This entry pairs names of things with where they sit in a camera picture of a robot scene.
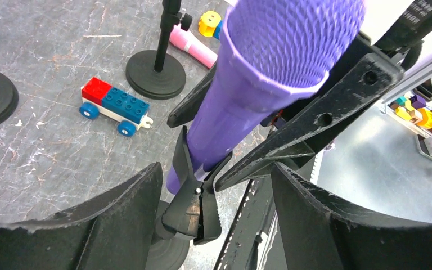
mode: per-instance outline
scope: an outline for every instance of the blue lego block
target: blue lego block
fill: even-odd
[[[150,105],[138,98],[112,87],[102,100],[102,106],[128,120],[140,124]]]
[[[112,87],[102,99],[102,107],[125,117],[124,103],[128,99],[128,94],[120,89]]]
[[[221,32],[221,27],[223,27],[223,20],[221,20],[218,26],[216,26],[216,28],[214,29],[213,37],[217,40],[219,40],[219,33]]]
[[[407,101],[406,97],[399,97],[395,100],[395,102],[398,103],[400,106],[405,105],[405,101]]]
[[[125,102],[125,114],[123,117],[137,124],[140,124],[141,118],[148,112],[150,104],[131,96]]]

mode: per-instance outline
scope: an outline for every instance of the table surface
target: table surface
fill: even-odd
[[[224,15],[224,1],[184,0],[195,18],[191,31],[210,48],[219,42],[197,32],[208,10]],[[0,1],[0,72],[20,92],[19,106],[0,125],[0,222],[42,219],[115,187],[153,162],[164,172],[179,128],[166,125],[168,112],[205,75],[207,69],[182,51],[168,53],[185,67],[187,83],[176,98],[149,100],[135,94],[124,70],[136,52],[156,49],[160,0]],[[132,138],[116,131],[106,117],[83,118],[81,86],[93,76],[150,104],[151,129]],[[230,165],[261,142],[257,128],[234,151]],[[223,235],[192,247],[185,269],[212,269],[239,204],[244,184],[217,194]],[[163,200],[172,196],[163,188]]]

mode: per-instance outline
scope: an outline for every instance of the microphone stand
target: microphone stand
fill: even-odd
[[[166,100],[179,95],[185,87],[184,67],[167,54],[173,27],[181,24],[181,29],[188,31],[193,20],[190,15],[182,14],[180,7],[181,0],[163,0],[158,49],[141,51],[128,60],[127,81],[137,93],[145,97]]]

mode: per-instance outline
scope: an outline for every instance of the clamp jaw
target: clamp jaw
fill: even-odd
[[[232,152],[206,176],[196,179],[186,143],[187,127],[183,126],[173,156],[173,167],[181,183],[165,213],[156,220],[152,243],[177,237],[203,245],[217,239],[222,232],[218,205],[214,194],[214,178],[229,162]]]
[[[161,14],[160,28],[163,31],[172,31],[175,25],[181,24],[181,29],[188,31],[193,17],[179,11],[181,0],[163,0],[163,13]]]

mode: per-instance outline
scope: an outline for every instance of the toy car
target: toy car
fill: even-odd
[[[131,137],[140,128],[150,128],[153,119],[147,116],[150,105],[112,85],[93,77],[82,88],[80,113],[87,119],[106,115],[120,124],[117,130]]]

